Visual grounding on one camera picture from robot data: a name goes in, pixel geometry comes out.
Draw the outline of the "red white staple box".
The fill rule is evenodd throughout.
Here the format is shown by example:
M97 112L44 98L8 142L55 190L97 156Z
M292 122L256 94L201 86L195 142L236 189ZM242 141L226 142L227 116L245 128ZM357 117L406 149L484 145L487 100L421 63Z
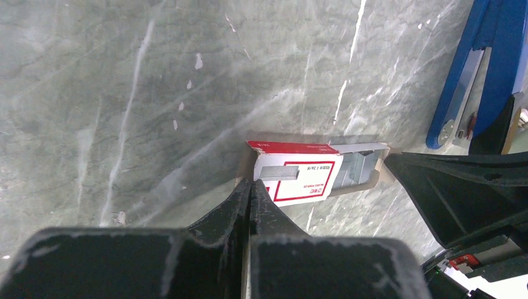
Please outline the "red white staple box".
M235 181L262 180L279 207L308 204L392 181L384 169L389 153L387 143L370 143L366 136L251 131Z

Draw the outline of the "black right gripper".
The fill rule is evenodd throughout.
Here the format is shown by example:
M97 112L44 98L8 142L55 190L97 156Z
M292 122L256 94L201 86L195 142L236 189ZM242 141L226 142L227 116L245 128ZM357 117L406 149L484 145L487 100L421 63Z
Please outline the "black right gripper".
M404 187L436 241L467 246L498 232L527 230L527 153L447 156L394 153L385 165ZM527 232L442 250L422 264L432 298L494 298L447 274L489 283L527 275Z

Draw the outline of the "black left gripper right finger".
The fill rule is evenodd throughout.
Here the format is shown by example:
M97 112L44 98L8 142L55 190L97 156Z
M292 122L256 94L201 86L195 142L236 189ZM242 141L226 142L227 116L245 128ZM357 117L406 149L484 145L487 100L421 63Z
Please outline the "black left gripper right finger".
M423 272L400 240L312 237L252 186L252 298L430 298Z

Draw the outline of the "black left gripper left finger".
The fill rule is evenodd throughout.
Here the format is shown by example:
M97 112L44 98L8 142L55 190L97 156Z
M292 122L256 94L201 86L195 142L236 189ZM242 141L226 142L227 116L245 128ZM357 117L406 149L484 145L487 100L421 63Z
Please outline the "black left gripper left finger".
M29 238L2 298L243 298L252 184L185 228L50 227Z

